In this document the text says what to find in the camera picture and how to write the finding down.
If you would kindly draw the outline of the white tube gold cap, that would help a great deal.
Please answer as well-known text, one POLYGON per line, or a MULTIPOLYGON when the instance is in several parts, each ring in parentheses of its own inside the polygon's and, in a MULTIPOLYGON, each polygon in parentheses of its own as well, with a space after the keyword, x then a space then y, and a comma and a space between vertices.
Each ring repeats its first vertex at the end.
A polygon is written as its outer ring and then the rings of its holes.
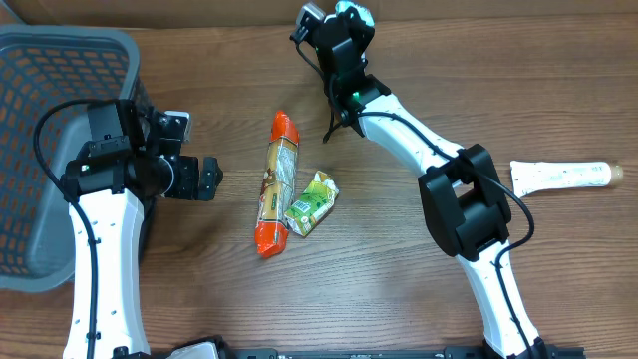
POLYGON ((607 162, 510 162, 513 192, 518 197, 551 189, 608 187, 623 181, 620 165, 607 162))

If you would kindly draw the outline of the mint green tissue pack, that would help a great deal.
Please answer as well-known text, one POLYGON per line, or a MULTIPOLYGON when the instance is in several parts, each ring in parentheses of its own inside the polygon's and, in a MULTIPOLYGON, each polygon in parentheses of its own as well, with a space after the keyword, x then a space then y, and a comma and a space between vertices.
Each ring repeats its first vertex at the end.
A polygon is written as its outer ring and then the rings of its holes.
POLYGON ((375 26, 375 21, 370 10, 355 1, 339 0, 335 5, 336 14, 346 13, 349 10, 354 10, 359 18, 369 27, 375 26))

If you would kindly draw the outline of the green drink carton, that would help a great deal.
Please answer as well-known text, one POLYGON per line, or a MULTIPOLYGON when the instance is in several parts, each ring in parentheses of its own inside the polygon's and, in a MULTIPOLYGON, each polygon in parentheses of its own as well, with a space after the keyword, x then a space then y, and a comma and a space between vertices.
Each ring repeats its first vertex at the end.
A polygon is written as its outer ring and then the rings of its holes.
POLYGON ((308 187, 284 213, 290 229, 307 236, 330 212, 339 192, 330 175, 317 171, 308 187))

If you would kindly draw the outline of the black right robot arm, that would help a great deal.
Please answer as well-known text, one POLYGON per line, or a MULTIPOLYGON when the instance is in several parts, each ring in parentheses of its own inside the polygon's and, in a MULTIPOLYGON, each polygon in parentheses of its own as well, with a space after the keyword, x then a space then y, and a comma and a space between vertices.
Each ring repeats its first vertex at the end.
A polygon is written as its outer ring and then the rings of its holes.
POLYGON ((464 148, 412 116, 398 97, 367 73, 365 51, 375 35, 370 12, 340 1, 332 14, 303 5, 291 38, 316 52, 333 112, 330 127, 350 127, 385 148, 418 178, 430 236, 463 268, 483 321, 489 358, 549 355, 526 314, 510 262, 509 203, 518 198, 499 180, 484 147, 464 148))

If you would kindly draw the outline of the orange spaghetti packet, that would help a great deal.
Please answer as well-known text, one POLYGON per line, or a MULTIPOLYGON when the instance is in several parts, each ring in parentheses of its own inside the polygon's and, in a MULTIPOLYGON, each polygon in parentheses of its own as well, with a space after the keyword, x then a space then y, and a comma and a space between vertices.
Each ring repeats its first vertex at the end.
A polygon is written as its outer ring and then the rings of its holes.
POLYGON ((289 229, 285 212, 294 198, 299 140, 293 121, 278 111, 271 127, 254 232, 262 258, 279 254, 286 246, 289 229))

